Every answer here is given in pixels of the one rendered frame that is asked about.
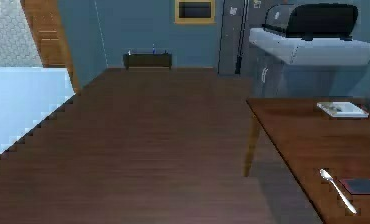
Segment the yellow framed picture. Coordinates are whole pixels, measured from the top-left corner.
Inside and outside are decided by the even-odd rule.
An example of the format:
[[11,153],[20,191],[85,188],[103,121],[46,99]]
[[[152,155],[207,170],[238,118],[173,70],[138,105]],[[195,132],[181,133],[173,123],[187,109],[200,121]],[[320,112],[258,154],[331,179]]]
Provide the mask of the yellow framed picture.
[[215,23],[215,0],[175,0],[175,24],[207,25]]

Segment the silver fork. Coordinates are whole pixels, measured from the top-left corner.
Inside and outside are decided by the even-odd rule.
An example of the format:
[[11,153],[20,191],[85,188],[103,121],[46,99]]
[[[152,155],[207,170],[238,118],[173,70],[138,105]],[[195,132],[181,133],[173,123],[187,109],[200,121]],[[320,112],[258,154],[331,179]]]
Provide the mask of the silver fork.
[[337,184],[334,181],[334,178],[329,174],[329,172],[325,169],[320,169],[319,170],[320,176],[331,183],[334,187],[334,189],[337,191],[339,197],[343,201],[344,205],[347,207],[347,209],[352,213],[352,214],[357,214],[356,208],[353,206],[353,204],[347,199],[347,197],[344,195],[344,193],[339,189]]

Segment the brown wooden table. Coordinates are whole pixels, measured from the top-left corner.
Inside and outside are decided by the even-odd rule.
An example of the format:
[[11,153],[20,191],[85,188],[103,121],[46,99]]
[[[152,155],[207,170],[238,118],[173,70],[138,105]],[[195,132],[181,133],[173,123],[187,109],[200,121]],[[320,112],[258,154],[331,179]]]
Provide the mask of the brown wooden table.
[[324,224],[370,224],[370,195],[352,195],[352,215],[319,174],[370,178],[370,113],[367,119],[333,119],[319,98],[249,98],[263,128]]

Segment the grey fridge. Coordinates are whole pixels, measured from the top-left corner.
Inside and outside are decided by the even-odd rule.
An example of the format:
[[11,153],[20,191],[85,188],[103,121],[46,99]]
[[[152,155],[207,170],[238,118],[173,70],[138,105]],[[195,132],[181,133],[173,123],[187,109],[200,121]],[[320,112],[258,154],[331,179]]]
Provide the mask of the grey fridge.
[[[249,0],[248,2],[241,69],[244,58],[244,45],[247,42],[249,9],[253,6],[254,2],[255,0]],[[235,74],[235,65],[240,36],[242,8],[243,0],[223,0],[217,61],[217,71],[220,75],[239,75]]]

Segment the white square dish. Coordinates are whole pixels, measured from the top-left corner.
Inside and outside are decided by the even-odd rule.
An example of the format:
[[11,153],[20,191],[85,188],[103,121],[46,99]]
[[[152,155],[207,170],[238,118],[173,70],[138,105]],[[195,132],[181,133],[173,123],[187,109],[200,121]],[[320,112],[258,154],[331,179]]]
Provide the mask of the white square dish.
[[318,102],[318,108],[333,118],[368,118],[369,113],[352,102]]

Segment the white kitchen counter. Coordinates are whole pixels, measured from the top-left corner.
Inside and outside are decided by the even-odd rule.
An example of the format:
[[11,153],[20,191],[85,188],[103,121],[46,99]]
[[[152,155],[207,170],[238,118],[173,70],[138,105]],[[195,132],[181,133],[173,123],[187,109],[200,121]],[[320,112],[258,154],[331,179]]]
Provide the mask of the white kitchen counter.
[[260,98],[326,97],[338,73],[358,78],[370,62],[370,43],[359,40],[306,41],[252,28],[249,43],[255,51],[252,90]]

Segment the brown wooden door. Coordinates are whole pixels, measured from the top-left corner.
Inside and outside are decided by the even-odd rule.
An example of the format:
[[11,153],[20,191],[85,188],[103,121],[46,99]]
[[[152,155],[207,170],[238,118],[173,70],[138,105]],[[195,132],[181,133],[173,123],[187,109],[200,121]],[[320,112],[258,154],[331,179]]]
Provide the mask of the brown wooden door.
[[45,68],[66,68],[75,93],[80,84],[58,9],[58,0],[20,0]]

